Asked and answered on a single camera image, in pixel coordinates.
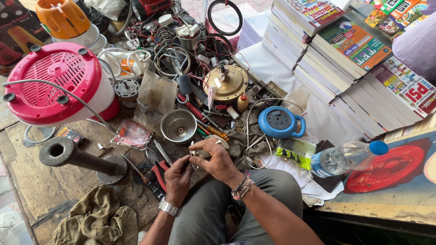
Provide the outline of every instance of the ventilation grille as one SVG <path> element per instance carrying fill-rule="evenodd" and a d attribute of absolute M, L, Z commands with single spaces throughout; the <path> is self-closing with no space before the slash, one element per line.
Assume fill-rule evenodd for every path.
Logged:
<path fill-rule="evenodd" d="M 48 67 L 55 62 L 63 62 L 68 65 L 68 71 L 58 77 L 47 73 Z M 82 59 L 72 53 L 60 52 L 47 56 L 33 64 L 27 71 L 24 79 L 41 79 L 55 83 L 65 89 L 71 89 L 79 85 L 85 74 L 85 64 Z M 29 103 L 37 107 L 53 105 L 56 100 L 65 93 L 53 86 L 40 82 L 27 82 L 23 84 L 23 95 Z"/>

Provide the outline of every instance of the green packet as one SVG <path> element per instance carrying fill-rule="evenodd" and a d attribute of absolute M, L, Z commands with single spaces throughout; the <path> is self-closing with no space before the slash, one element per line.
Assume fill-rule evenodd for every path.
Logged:
<path fill-rule="evenodd" d="M 310 170 L 310 159 L 315 154 L 317 146 L 297 138 L 279 140 L 276 156 L 288 157 L 300 167 Z"/>

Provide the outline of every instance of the red pliers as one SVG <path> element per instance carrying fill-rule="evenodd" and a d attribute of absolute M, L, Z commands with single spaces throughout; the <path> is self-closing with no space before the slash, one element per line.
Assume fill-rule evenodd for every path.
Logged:
<path fill-rule="evenodd" d="M 162 187 L 162 189 L 165 192 L 167 192 L 167 186 L 165 185 L 165 182 L 162 179 L 162 176 L 160 174 L 159 167 L 157 166 L 157 164 L 159 164 L 159 166 L 164 171 L 167 171 L 168 170 L 167 162 L 166 161 L 159 161 L 159 158 L 157 157 L 156 152 L 154 152 L 154 150 L 152 150 L 151 148 L 146 147 L 145 151 L 146 151 L 146 155 L 147 155 L 148 159 L 150 159 L 150 162 L 153 164 L 151 171 L 156 174 L 156 177 L 157 177 L 157 180 L 159 181 L 160 186 Z"/>

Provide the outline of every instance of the plastic water bottle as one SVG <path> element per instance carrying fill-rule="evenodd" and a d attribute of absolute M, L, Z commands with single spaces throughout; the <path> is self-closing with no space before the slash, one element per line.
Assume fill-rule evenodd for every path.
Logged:
<path fill-rule="evenodd" d="M 365 170 L 377 155 L 383 155 L 389 148 L 383 141 L 363 143 L 353 141 L 339 147 L 325 149 L 314 154 L 310 160 L 312 173 L 319 177 L 329 177 L 351 170 Z"/>

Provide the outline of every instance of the bracelet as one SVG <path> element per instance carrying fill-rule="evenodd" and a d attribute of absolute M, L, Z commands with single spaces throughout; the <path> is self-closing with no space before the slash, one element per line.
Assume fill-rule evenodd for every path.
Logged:
<path fill-rule="evenodd" d="M 250 190 L 250 187 L 254 184 L 254 181 L 249 177 L 250 174 L 247 174 L 246 172 L 247 171 L 245 171 L 242 182 L 234 190 L 232 190 L 232 196 L 235 200 L 244 198 L 247 192 Z"/>

